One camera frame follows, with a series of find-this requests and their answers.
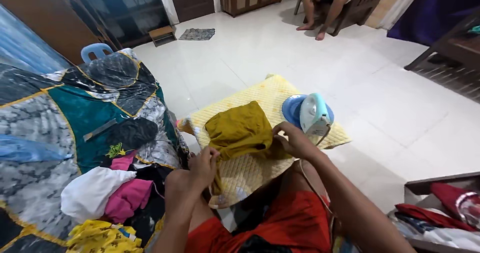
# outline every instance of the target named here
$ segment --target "yellow quilted pad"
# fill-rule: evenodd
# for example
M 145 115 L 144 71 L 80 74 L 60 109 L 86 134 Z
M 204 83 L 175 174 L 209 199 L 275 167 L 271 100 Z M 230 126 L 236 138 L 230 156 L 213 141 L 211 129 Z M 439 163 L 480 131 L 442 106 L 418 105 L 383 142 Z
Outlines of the yellow quilted pad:
M 179 130 L 193 134 L 200 147 L 203 148 L 210 143 L 205 123 L 215 114 L 256 100 L 274 127 L 285 121 L 282 104 L 285 99 L 294 94 L 301 93 L 281 76 L 268 75 L 267 79 L 261 83 L 187 116 L 179 121 L 177 126 Z M 311 137 L 311 140 L 317 143 L 319 138 Z M 349 141 L 350 138 L 343 128 L 334 122 L 330 133 L 319 145 L 319 149 L 331 149 Z M 219 196 L 213 196 L 208 205 L 214 209 L 223 209 L 245 199 L 261 185 L 282 174 L 293 161 L 294 158 L 266 160 L 253 158 L 246 154 L 219 162 L 218 169 L 224 191 Z

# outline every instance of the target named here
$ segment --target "purple curtain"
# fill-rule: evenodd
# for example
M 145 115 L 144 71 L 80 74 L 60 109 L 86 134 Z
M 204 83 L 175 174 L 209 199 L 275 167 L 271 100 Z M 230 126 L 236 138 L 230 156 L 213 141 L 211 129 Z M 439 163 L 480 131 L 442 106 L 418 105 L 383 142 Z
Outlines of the purple curtain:
M 387 36 L 431 46 L 480 8 L 480 0 L 414 0 Z

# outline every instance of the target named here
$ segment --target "red shorts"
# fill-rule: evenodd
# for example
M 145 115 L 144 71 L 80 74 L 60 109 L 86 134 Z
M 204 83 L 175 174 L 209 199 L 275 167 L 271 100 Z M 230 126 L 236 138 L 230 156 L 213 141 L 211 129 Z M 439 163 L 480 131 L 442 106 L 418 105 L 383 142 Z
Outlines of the red shorts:
M 278 197 L 260 225 L 236 236 L 218 218 L 208 219 L 188 234 L 185 252 L 236 252 L 253 234 L 293 252 L 330 252 L 327 212 L 311 191 Z

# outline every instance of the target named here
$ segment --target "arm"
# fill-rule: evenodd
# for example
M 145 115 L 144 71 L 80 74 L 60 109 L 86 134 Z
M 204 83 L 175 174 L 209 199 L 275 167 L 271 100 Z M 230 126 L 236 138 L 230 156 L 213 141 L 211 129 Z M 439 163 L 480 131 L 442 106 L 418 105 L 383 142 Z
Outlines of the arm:
M 189 161 L 185 188 L 165 190 L 165 223 L 153 252 L 183 253 L 195 203 L 202 197 L 201 192 L 213 182 L 219 155 L 217 150 L 206 147 L 195 160 Z
M 279 136 L 280 131 L 284 131 L 289 139 Z M 274 137 L 282 142 L 286 152 L 296 158 L 305 159 L 314 166 L 327 189 L 332 211 L 348 235 L 364 252 L 415 252 L 390 220 L 300 129 L 282 122 L 273 128 L 273 133 Z

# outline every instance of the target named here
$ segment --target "patterned bedsheet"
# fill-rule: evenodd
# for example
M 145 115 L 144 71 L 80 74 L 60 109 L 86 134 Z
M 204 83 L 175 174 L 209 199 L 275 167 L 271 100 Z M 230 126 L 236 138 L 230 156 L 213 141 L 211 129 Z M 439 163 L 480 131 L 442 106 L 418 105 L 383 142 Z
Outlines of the patterned bedsheet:
M 60 211 L 60 193 L 75 177 L 99 166 L 109 146 L 106 134 L 83 135 L 116 118 L 155 122 L 154 141 L 136 160 L 158 163 L 168 173 L 186 165 L 188 148 L 165 105 L 159 83 L 131 49 L 89 64 L 36 75 L 0 64 L 0 134 L 51 143 L 74 156 L 19 164 L 0 161 L 0 252 L 64 252 L 76 225 Z M 165 203 L 149 201 L 131 225 L 142 245 L 162 225 Z

